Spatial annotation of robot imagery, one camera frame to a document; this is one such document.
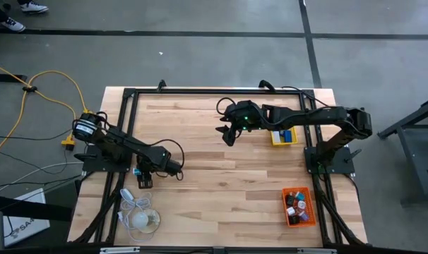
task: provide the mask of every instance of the yellow and blue box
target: yellow and blue box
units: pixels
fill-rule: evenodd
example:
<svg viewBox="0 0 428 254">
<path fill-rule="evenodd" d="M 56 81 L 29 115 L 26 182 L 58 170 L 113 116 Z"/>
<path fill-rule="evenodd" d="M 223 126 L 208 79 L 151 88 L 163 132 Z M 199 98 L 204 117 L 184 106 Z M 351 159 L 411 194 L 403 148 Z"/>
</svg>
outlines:
<svg viewBox="0 0 428 254">
<path fill-rule="evenodd" d="M 271 131 L 270 133 L 272 145 L 291 145 L 297 143 L 296 129 L 294 127 L 285 131 L 283 135 L 280 134 L 280 131 Z"/>
</svg>

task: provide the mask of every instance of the yellow extension cord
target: yellow extension cord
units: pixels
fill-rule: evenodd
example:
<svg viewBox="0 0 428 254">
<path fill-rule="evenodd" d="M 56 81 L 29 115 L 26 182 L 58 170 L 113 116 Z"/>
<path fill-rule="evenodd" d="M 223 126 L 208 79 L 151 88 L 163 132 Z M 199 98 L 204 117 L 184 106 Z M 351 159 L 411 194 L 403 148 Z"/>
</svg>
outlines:
<svg viewBox="0 0 428 254">
<path fill-rule="evenodd" d="M 89 110 L 85 107 L 85 102 L 84 102 L 84 98 L 83 98 L 83 96 L 82 96 L 82 92 L 81 92 L 81 89 L 79 89 L 79 85 L 78 85 L 78 83 L 76 83 L 72 78 L 70 78 L 70 76 L 68 76 L 68 75 L 66 75 L 65 73 L 63 73 L 63 72 L 61 72 L 61 71 L 43 71 L 43 72 L 41 72 L 41 73 L 38 73 L 37 75 L 34 75 L 30 80 L 29 80 L 29 83 L 26 83 L 26 82 L 24 82 L 23 80 L 21 80 L 20 78 L 18 78 L 18 77 L 16 77 L 15 75 L 13 75 L 12 73 L 10 73 L 10 72 L 8 72 L 7 70 L 5 70 L 5 69 L 3 69 L 2 67 L 0 67 L 0 71 L 3 71 L 4 73 L 7 73 L 7 74 L 9 74 L 10 76 L 12 76 L 13 78 L 15 78 L 16 80 L 18 80 L 19 82 L 21 82 L 22 84 L 24 84 L 26 87 L 32 87 L 32 82 L 34 81 L 34 79 L 36 79 L 37 77 L 39 77 L 39 76 L 41 76 L 41 75 L 44 75 L 44 74 L 46 74 L 46 73 L 56 73 L 56 74 L 60 74 L 60 75 L 62 75 L 62 76 L 64 76 L 65 78 L 68 78 L 75 86 L 76 86 L 76 89 L 78 90 L 78 92 L 79 92 L 79 96 L 81 97 L 81 101 L 82 101 L 82 107 L 83 107 L 83 110 L 84 110 L 84 112 L 86 113 L 86 112 L 89 112 Z M 48 100 L 48 101 L 50 101 L 50 102 L 54 102 L 54 103 L 57 103 L 57 104 L 60 104 L 60 105 L 62 105 L 62 106 L 65 106 L 65 107 L 67 107 L 68 109 L 70 109 L 71 110 L 71 112 L 73 113 L 73 118 L 76 120 L 76 112 L 74 111 L 74 109 L 70 106 L 70 105 L 68 105 L 68 104 L 66 104 L 65 102 L 61 102 L 61 101 L 59 101 L 59 100 L 56 100 L 56 99 L 52 99 L 52 98 L 49 98 L 49 97 L 46 97 L 44 94 L 42 94 L 41 92 L 39 92 L 39 91 L 35 91 L 35 93 L 37 93 L 39 96 L 41 96 L 43 99 L 45 99 L 45 100 Z M 23 94 L 23 100 L 22 100 L 22 102 L 21 102 L 21 111 L 20 111 L 20 113 L 19 113 L 19 116 L 18 116 L 18 120 L 16 120 L 16 123 L 15 123 L 15 125 L 13 126 L 13 128 L 8 132 L 8 134 L 7 134 L 7 138 L 4 138 L 4 140 L 2 140 L 2 142 L 0 143 L 0 149 L 1 149 L 1 147 L 4 145 L 4 143 L 8 140 L 8 138 L 10 137 L 10 135 L 15 131 L 15 129 L 16 129 L 16 127 L 18 127 L 18 124 L 20 123 L 20 121 L 21 121 L 21 118 L 23 117 L 23 112 L 24 112 L 24 106 L 25 106 L 25 96 L 27 95 L 27 92 L 25 91 L 24 92 L 24 94 Z M 70 139 L 72 139 L 72 134 L 70 134 L 69 136 L 68 136 L 68 138 L 67 138 L 67 140 L 70 140 Z"/>
</svg>

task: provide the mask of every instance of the robotic arm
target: robotic arm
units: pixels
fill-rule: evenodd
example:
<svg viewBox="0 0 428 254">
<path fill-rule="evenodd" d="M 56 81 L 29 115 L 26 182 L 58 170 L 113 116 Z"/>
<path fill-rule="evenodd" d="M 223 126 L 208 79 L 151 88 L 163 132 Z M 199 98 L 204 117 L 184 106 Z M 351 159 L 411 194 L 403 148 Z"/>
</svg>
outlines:
<svg viewBox="0 0 428 254">
<path fill-rule="evenodd" d="M 102 123 L 108 125 L 109 129 L 103 128 Z M 136 154 L 139 188 L 153 187 L 151 174 L 154 172 L 164 172 L 182 180 L 182 166 L 170 159 L 172 155 L 168 150 L 157 146 L 160 142 L 152 145 L 145 144 L 122 132 L 118 127 L 107 123 L 105 118 L 99 114 L 82 114 L 78 120 L 73 122 L 73 135 L 79 140 L 94 144 L 101 151 L 102 159 L 113 164 L 121 164 L 126 161 L 130 152 Z M 85 161 L 95 156 L 97 155 L 78 155 L 77 158 Z"/>
<path fill-rule="evenodd" d="M 372 134 L 371 117 L 364 109 L 345 107 L 322 107 L 314 110 L 292 110 L 287 107 L 263 105 L 258 107 L 252 101 L 241 101 L 237 104 L 229 99 L 230 104 L 221 121 L 230 122 L 231 126 L 217 127 L 223 133 L 222 139 L 229 146 L 234 145 L 236 132 L 251 132 L 252 130 L 266 129 L 269 131 L 287 130 L 300 125 L 334 124 L 341 128 L 329 141 L 319 142 L 316 145 L 316 162 L 327 167 L 332 163 L 335 153 L 354 139 L 365 139 Z"/>
</svg>

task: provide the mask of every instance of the yellow box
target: yellow box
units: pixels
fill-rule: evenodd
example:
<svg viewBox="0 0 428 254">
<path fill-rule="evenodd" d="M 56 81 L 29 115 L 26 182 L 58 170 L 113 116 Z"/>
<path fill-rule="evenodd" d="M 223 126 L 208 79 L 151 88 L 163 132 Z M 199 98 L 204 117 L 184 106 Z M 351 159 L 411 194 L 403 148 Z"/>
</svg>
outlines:
<svg viewBox="0 0 428 254">
<path fill-rule="evenodd" d="M 272 145 L 292 145 L 292 144 L 297 144 L 296 129 L 294 127 L 292 127 L 291 129 L 289 129 L 289 131 L 291 132 L 291 138 L 292 138 L 292 142 L 289 142 L 289 143 L 276 143 L 275 140 L 274 140 L 274 138 L 273 138 L 273 131 L 270 131 L 269 133 L 271 134 Z"/>
</svg>

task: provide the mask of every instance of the blue block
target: blue block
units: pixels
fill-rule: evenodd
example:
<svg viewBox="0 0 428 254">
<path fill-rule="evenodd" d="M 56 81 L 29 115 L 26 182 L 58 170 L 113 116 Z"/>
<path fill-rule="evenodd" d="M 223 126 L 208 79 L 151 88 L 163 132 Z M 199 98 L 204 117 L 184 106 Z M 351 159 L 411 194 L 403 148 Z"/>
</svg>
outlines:
<svg viewBox="0 0 428 254">
<path fill-rule="evenodd" d="M 291 142 L 292 142 L 291 131 L 285 131 L 285 143 L 291 143 Z"/>
</svg>

